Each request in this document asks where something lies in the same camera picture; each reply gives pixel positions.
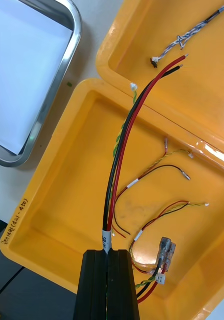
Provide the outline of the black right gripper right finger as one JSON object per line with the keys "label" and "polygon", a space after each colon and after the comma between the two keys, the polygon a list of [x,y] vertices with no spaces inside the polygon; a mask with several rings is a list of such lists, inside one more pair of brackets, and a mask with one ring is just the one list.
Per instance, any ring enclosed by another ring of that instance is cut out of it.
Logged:
{"label": "black right gripper right finger", "polygon": [[127,250],[109,250],[107,280],[107,319],[140,319],[131,257]]}

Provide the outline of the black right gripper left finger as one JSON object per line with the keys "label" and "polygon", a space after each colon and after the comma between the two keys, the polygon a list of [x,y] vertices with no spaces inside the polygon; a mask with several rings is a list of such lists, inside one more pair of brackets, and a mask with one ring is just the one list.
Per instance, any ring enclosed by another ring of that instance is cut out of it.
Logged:
{"label": "black right gripper left finger", "polygon": [[78,291],[76,319],[106,318],[107,255],[104,250],[87,250],[83,254]]}

